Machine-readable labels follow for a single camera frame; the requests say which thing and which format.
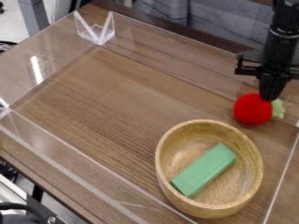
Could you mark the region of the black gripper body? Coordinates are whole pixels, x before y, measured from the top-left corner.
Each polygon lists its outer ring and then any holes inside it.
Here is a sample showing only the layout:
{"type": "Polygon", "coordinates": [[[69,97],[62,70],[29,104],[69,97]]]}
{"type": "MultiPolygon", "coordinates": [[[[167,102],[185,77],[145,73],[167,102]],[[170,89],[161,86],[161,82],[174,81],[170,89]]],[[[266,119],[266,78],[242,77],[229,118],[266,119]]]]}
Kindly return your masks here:
{"type": "Polygon", "coordinates": [[[286,77],[299,80],[299,0],[273,0],[274,16],[266,43],[259,50],[238,55],[235,74],[286,77]]]}

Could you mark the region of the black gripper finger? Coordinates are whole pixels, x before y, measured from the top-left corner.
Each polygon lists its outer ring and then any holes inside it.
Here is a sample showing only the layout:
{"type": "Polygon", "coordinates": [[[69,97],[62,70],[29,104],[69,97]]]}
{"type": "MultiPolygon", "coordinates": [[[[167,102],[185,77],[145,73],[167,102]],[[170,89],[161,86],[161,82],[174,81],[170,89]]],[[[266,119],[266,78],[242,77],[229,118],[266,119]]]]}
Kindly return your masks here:
{"type": "Polygon", "coordinates": [[[289,83],[287,78],[275,78],[274,96],[273,96],[274,100],[278,99],[281,94],[283,93],[287,83],[289,83]]]}
{"type": "Polygon", "coordinates": [[[261,78],[259,82],[259,93],[261,93],[261,98],[265,101],[273,101],[273,84],[274,84],[274,79],[271,76],[263,76],[261,78]]]}

